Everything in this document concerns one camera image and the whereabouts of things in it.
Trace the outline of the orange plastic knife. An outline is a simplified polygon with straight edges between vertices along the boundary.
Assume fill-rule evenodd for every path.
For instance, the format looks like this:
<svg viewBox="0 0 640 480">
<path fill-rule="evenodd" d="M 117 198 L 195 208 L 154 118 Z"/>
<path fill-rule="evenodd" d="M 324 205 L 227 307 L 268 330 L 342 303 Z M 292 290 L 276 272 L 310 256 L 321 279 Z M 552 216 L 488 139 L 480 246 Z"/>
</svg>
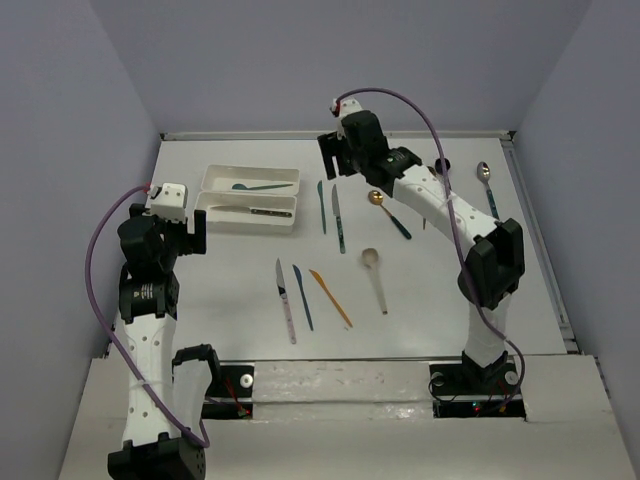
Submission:
<svg viewBox="0 0 640 480">
<path fill-rule="evenodd" d="M 315 279 L 315 281 L 318 283 L 320 288 L 324 291 L 324 293 L 328 297 L 329 301 L 332 303 L 332 305 L 334 306 L 334 308 L 336 309 L 338 314 L 341 316 L 341 318 L 346 323 L 347 327 L 348 328 L 352 328 L 353 327 L 353 323 L 352 323 L 351 319 L 349 318 L 349 316 L 347 315 L 347 313 L 345 312 L 343 307 L 340 305 L 340 303 L 337 301 L 337 299 L 334 297 L 334 295 L 331 293 L 331 291 L 328 288 L 328 286 L 327 286 L 326 282 L 324 281 L 323 277 L 317 271 L 315 271 L 313 269 L 310 269 L 309 273 Z"/>
</svg>

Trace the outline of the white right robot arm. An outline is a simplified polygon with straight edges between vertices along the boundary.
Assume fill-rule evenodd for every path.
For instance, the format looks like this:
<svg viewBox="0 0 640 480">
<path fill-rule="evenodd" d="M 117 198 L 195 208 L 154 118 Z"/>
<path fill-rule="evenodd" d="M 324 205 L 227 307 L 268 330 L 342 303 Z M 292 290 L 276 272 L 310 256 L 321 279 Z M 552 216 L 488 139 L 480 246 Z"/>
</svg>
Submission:
<svg viewBox="0 0 640 480">
<path fill-rule="evenodd" d="M 460 249 L 457 284 L 469 302 L 460 379 L 470 391 L 486 390 L 507 359 L 507 312 L 525 272 L 521 225 L 514 219 L 499 221 L 448 191 L 413 152 L 390 147 L 378 117 L 357 101 L 341 102 L 333 114 L 336 130 L 318 138 L 328 178 L 362 175 Z"/>
</svg>

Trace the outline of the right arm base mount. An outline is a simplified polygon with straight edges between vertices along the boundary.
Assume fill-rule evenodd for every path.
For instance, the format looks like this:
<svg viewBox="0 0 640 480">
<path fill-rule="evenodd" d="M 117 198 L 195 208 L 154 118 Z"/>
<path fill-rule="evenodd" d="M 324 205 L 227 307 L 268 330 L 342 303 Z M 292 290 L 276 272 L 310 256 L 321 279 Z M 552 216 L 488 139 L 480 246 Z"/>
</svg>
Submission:
<svg viewBox="0 0 640 480">
<path fill-rule="evenodd" d="M 519 380 L 513 362 L 485 383 L 467 378 L 460 363 L 431 364 L 429 374 L 428 390 L 437 419 L 526 418 L 522 395 L 513 394 Z"/>
</svg>

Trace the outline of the teal plastic knife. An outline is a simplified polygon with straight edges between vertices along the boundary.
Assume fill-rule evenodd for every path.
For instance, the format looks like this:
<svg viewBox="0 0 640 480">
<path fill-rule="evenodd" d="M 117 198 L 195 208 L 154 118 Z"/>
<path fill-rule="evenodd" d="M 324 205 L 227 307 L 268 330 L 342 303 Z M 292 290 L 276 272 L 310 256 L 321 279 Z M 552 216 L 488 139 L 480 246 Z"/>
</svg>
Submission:
<svg viewBox="0 0 640 480">
<path fill-rule="evenodd" d="M 327 233 L 326 212 L 325 212 L 324 189 L 323 189 L 323 181 L 322 180 L 318 181 L 316 189 L 317 189 L 317 193 L 318 193 L 318 197 L 319 197 L 322 232 L 323 232 L 323 234 L 326 235 L 326 233 Z"/>
</svg>

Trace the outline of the beige plastic spoon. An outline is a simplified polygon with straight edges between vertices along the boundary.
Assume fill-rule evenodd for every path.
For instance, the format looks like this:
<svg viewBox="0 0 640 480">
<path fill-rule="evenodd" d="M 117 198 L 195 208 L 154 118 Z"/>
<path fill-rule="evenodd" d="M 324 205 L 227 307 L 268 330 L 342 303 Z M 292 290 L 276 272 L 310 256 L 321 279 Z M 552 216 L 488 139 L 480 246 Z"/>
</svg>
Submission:
<svg viewBox="0 0 640 480">
<path fill-rule="evenodd" d="M 369 272 L 381 312 L 383 315 L 387 315 L 388 307 L 379 273 L 379 254 L 377 250 L 374 248 L 364 249 L 361 254 L 361 260 Z"/>
</svg>

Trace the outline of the steel knife dark marbled handle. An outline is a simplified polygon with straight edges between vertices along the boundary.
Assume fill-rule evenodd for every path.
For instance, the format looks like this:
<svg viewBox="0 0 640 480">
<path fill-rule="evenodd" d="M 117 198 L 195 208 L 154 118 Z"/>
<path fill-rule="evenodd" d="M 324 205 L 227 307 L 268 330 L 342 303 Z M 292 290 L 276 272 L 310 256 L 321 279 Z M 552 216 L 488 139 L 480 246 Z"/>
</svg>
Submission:
<svg viewBox="0 0 640 480">
<path fill-rule="evenodd" d="M 246 207 L 246 206 L 231 206 L 231 205 L 219 205 L 219 206 L 212 206 L 209 208 L 214 211 L 228 212 L 228 213 L 242 213 L 242 214 L 250 214 L 250 215 L 276 217 L 276 218 L 292 218 L 293 217 L 293 214 L 291 212 L 285 211 L 285 210 L 269 210 L 269 209 L 252 208 L 252 207 Z"/>
</svg>

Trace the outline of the black spoon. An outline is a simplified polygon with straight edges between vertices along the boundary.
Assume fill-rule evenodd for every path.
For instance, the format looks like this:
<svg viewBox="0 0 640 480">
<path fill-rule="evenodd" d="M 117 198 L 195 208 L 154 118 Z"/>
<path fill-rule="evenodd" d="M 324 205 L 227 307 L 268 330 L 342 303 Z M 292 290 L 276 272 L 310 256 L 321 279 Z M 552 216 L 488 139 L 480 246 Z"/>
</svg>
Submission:
<svg viewBox="0 0 640 480">
<path fill-rule="evenodd" d="M 434 169 L 438 175 L 443 175 L 445 170 L 451 169 L 451 163 L 447 158 L 444 158 L 444 159 L 438 158 L 434 162 Z"/>
</svg>

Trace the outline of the teal plastic spoon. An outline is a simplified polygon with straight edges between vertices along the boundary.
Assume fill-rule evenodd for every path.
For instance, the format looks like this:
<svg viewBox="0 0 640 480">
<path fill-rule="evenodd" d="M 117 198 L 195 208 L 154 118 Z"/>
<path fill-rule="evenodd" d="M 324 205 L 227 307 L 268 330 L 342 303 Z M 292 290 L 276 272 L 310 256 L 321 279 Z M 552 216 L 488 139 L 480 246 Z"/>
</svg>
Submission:
<svg viewBox="0 0 640 480">
<path fill-rule="evenodd" d="M 266 184 L 266 185 L 257 185 L 257 186 L 248 186 L 242 183 L 233 184 L 232 190 L 240 190 L 240 191 L 261 191 L 261 190 L 273 190 L 280 188 L 291 187 L 294 184 L 292 183 L 284 183 L 284 184 Z"/>
</svg>

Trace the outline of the white near tray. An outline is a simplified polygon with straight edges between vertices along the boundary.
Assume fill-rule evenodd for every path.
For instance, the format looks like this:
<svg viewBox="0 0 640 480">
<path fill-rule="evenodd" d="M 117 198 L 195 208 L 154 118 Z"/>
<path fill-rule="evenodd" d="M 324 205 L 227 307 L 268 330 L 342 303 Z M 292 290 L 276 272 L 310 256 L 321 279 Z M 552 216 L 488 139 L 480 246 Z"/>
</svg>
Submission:
<svg viewBox="0 0 640 480">
<path fill-rule="evenodd" d="M 210 232 L 289 234 L 295 223 L 297 198 L 266 193 L 202 191 L 194 209 L 206 212 Z"/>
</svg>

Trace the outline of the blue plastic knife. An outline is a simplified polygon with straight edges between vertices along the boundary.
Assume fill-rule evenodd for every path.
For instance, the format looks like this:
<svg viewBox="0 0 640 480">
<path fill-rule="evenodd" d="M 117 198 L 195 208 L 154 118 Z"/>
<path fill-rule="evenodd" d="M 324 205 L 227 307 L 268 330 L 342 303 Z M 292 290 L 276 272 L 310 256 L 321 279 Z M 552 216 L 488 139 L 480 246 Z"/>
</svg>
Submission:
<svg viewBox="0 0 640 480">
<path fill-rule="evenodd" d="M 312 320 L 312 316 L 311 316 L 311 312 L 310 312 L 310 308 L 309 308 L 309 304 L 308 304 L 308 300 L 306 297 L 306 293 L 304 290 L 304 283 L 303 283 L 303 275 L 302 272 L 300 270 L 300 268 L 295 265 L 292 264 L 292 269 L 298 284 L 298 288 L 299 288 L 299 292 L 300 292 L 300 296 L 301 296 L 301 301 L 302 301 L 302 305 L 303 305 L 303 309 L 304 309 L 304 313 L 307 319 L 307 323 L 309 326 L 309 329 L 311 332 L 313 332 L 314 329 L 314 324 L 313 324 L 313 320 Z"/>
</svg>

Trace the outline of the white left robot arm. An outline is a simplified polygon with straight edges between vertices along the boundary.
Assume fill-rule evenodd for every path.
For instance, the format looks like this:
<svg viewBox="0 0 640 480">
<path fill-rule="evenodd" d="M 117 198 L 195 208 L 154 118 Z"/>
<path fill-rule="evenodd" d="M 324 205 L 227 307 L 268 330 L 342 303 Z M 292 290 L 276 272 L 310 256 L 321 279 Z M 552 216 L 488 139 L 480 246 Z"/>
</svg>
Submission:
<svg viewBox="0 0 640 480">
<path fill-rule="evenodd" d="M 122 447 L 109 454 L 113 479 L 203 479 L 204 396 L 221 383 L 215 350 L 200 344 L 173 350 L 180 256 L 206 252 L 206 214 L 194 213 L 193 232 L 184 219 L 169 220 L 141 204 L 117 230 L 125 257 L 119 280 L 124 357 L 131 368 Z"/>
</svg>

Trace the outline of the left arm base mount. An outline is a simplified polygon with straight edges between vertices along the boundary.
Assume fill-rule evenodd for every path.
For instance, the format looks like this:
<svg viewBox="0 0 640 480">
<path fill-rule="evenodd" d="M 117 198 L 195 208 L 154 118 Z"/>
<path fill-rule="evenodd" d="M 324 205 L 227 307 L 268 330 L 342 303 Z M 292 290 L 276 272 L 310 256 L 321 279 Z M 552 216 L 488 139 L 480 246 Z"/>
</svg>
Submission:
<svg viewBox="0 0 640 480">
<path fill-rule="evenodd" d="M 205 394 L 205 420 L 250 420 L 253 417 L 255 365 L 223 363 L 221 376 L 211 382 Z"/>
</svg>

